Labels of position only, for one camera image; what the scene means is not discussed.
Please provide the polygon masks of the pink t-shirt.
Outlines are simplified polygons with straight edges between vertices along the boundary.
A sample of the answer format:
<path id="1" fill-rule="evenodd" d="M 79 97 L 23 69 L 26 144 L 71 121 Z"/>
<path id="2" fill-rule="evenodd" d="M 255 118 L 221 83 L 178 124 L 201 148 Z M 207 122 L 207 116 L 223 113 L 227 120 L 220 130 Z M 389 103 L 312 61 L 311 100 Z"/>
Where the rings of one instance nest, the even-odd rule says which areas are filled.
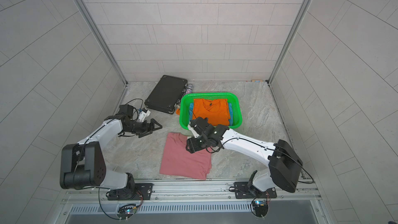
<path id="1" fill-rule="evenodd" d="M 211 154 L 206 150 L 190 153 L 186 150 L 187 140 L 180 133 L 167 135 L 160 174 L 205 180 L 211 170 Z"/>

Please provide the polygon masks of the green plastic basket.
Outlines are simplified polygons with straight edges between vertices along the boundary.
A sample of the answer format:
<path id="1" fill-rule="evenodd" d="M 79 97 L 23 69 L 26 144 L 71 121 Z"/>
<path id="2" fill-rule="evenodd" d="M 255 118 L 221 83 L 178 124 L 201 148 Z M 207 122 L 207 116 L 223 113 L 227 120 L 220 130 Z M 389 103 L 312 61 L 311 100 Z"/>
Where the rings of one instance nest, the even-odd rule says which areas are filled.
<path id="1" fill-rule="evenodd" d="M 231 109 L 233 114 L 233 122 L 230 128 L 236 129 L 240 127 L 243 123 L 243 117 L 240 110 L 238 97 L 229 92 L 207 92 L 207 93 L 191 93 L 186 94 L 182 97 L 180 103 L 180 115 L 179 123 L 182 128 L 188 129 L 188 124 L 190 121 L 190 104 L 194 103 L 194 99 L 207 99 L 207 100 L 217 100 L 217 99 L 227 99 L 228 103 L 231 103 Z"/>

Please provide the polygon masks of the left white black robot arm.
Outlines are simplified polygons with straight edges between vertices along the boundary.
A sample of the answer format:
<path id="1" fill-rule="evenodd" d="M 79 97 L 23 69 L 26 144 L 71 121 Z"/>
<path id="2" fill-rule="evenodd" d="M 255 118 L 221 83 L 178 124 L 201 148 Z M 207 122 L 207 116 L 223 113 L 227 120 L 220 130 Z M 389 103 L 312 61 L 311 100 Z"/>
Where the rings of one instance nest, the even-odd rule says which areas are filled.
<path id="1" fill-rule="evenodd" d="M 150 121 L 145 119 L 149 115 L 149 110 L 139 112 L 131 105 L 120 105 L 119 112 L 107 117 L 88 137 L 64 146 L 61 151 L 61 188 L 133 189 L 135 182 L 130 173 L 107 169 L 102 149 L 117 136 L 125 137 L 126 133 L 130 133 L 143 138 L 162 129 L 162 125 L 153 118 Z"/>

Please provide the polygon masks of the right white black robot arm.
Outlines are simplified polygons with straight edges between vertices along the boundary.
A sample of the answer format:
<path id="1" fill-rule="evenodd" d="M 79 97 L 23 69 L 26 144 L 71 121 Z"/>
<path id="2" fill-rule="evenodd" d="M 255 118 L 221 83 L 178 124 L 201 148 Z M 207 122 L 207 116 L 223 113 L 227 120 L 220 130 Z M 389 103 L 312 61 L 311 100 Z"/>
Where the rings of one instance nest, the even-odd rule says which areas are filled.
<path id="1" fill-rule="evenodd" d="M 275 187 L 290 193 L 296 191 L 303 162 L 286 141 L 260 141 L 225 125 L 219 124 L 215 127 L 208 123 L 208 119 L 201 117 L 191 120 L 188 129 L 193 134 L 186 145 L 186 150 L 190 153 L 204 149 L 209 153 L 217 153 L 221 149 L 228 149 L 249 156 L 266 166 L 265 170 L 252 173 L 245 194 L 259 197 Z"/>

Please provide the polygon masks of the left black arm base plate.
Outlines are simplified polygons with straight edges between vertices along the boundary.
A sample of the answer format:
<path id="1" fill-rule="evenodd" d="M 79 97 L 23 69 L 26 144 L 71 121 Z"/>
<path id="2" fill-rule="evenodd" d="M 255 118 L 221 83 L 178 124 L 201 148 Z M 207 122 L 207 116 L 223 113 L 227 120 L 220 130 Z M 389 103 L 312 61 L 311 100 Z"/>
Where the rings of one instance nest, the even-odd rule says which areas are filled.
<path id="1" fill-rule="evenodd" d="M 152 183 L 135 184 L 134 188 L 127 185 L 123 189 L 110 190 L 106 193 L 109 201 L 150 200 L 153 190 Z"/>

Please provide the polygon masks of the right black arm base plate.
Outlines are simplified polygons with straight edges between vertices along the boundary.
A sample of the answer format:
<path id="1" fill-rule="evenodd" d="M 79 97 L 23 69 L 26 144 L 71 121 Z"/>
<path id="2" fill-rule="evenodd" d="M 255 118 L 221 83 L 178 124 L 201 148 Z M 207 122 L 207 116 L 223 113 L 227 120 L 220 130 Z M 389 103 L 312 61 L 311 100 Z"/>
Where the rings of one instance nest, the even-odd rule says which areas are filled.
<path id="1" fill-rule="evenodd" d="M 276 199 L 277 193 L 275 188 L 270 188 L 267 191 L 260 191 L 254 186 L 248 186 L 248 182 L 237 181 L 229 188 L 229 191 L 235 194 L 236 199 Z"/>

